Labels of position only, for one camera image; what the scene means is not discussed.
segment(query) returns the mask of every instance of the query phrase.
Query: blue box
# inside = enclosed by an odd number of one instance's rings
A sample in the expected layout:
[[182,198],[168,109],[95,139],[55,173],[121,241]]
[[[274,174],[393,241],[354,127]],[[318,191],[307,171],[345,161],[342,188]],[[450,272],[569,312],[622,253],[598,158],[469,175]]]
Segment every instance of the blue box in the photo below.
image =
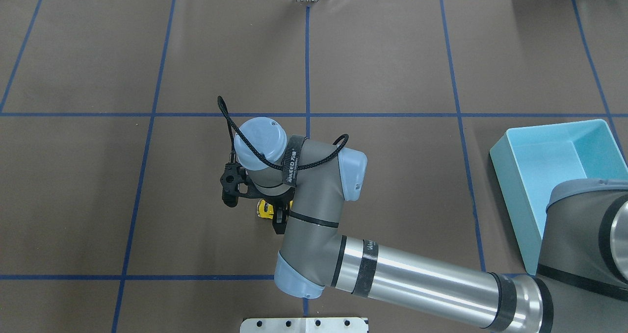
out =
[[628,168],[606,121],[511,128],[491,159],[525,270],[534,275],[545,229],[545,207],[569,179],[628,179]]

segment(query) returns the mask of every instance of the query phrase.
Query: white mounting plate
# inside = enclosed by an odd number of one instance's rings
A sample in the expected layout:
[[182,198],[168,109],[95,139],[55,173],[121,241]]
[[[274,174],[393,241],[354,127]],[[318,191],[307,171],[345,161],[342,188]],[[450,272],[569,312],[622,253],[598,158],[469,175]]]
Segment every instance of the white mounting plate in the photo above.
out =
[[240,325],[240,333],[281,332],[368,333],[368,319],[361,317],[299,317],[282,319],[247,319],[242,322],[242,325]]

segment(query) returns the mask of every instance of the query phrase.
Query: yellow object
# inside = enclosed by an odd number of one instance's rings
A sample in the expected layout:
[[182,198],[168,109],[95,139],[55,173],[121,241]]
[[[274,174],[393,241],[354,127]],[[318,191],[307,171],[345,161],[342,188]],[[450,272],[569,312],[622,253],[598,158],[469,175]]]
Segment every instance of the yellow object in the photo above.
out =
[[263,219],[273,219],[273,215],[273,206],[267,201],[260,199],[260,201],[258,202],[258,217]]

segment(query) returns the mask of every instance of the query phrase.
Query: black cable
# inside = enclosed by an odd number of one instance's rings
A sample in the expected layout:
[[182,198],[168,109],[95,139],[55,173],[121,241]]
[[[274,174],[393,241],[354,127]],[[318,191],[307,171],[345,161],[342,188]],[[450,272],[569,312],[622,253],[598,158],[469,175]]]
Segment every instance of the black cable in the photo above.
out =
[[[253,144],[251,144],[249,139],[247,139],[246,136],[244,136],[244,133],[242,133],[242,131],[237,127],[236,123],[231,119],[231,116],[229,116],[229,112],[227,110],[227,104],[225,103],[224,99],[222,99],[222,96],[218,96],[218,109],[220,109],[220,112],[222,112],[222,116],[224,116],[225,119],[227,120],[227,124],[230,127],[229,132],[231,133],[231,128],[233,128],[235,132],[238,134],[238,136],[240,136],[244,144],[247,147],[249,147],[251,152],[253,152],[253,155],[257,156],[258,159],[260,159],[260,161],[264,163],[267,167],[274,168],[275,170],[283,170],[283,167],[281,165],[276,165],[276,164],[271,163],[270,161],[268,161],[268,159],[265,158],[263,154],[258,152],[258,150],[255,147],[253,147]],[[329,154],[325,158],[319,161],[315,161],[314,163],[309,163],[306,165],[299,165],[299,167],[297,167],[296,169],[306,170],[309,168],[318,167],[336,158],[339,152],[345,147],[345,145],[347,145],[347,142],[349,141],[349,135],[346,133],[341,135],[340,137],[338,137],[338,139],[336,139],[335,143],[338,143],[341,140],[342,140],[342,143],[338,146],[338,148],[336,148],[331,154]]]

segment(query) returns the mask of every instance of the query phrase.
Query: black band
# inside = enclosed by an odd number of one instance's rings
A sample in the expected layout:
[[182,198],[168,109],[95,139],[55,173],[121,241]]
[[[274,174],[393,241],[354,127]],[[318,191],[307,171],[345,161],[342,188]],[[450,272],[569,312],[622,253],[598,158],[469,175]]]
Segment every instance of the black band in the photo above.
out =
[[497,282],[499,303],[497,304],[495,319],[485,328],[490,331],[501,332],[505,331],[514,319],[517,308],[517,289],[509,277],[496,273],[489,274],[493,275]]
[[544,275],[550,279],[558,280],[559,282],[581,288],[583,290],[590,291],[592,293],[604,295],[613,299],[628,302],[628,289],[616,286],[613,284],[607,284],[598,280],[593,280],[579,275],[571,274],[566,271],[557,270],[556,268],[548,267],[539,263],[537,274]]
[[342,267],[342,259],[345,257],[345,248],[347,247],[347,236],[343,235],[340,240],[340,250],[338,252],[338,261],[336,262],[336,270],[334,271],[334,278],[332,279],[332,288],[336,288],[338,283],[338,276],[340,275],[340,267]]
[[304,136],[293,134],[288,140],[286,150],[283,153],[283,159],[281,161],[281,174],[283,177],[283,183],[285,185],[296,187],[296,172],[299,167],[299,159],[301,158],[301,149],[303,143],[305,143]]
[[600,247],[600,255],[606,264],[608,270],[613,273],[613,275],[620,280],[628,284],[628,280],[624,278],[619,268],[617,268],[617,264],[615,264],[615,259],[613,259],[613,254],[610,251],[610,228],[613,226],[613,221],[617,216],[617,212],[624,205],[624,203],[628,202],[628,195],[622,195],[618,199],[610,204],[606,213],[604,213],[604,217],[602,218],[602,222],[600,224],[600,231],[598,233],[598,244]]
[[551,293],[547,285],[543,283],[543,280],[534,278],[534,281],[541,292],[541,303],[543,304],[543,318],[541,319],[539,333],[550,333],[554,324],[554,303],[551,299]]
[[370,287],[373,285],[375,270],[377,269],[377,255],[379,254],[379,245],[375,241],[364,240],[362,250],[362,261],[360,269],[357,272],[353,295],[359,297],[368,297]]
[[312,217],[308,217],[307,215],[298,214],[297,212],[290,211],[290,216],[294,219],[299,219],[302,221],[307,221],[308,223],[327,226],[328,228],[338,228],[338,223],[334,223],[333,221],[320,220]]

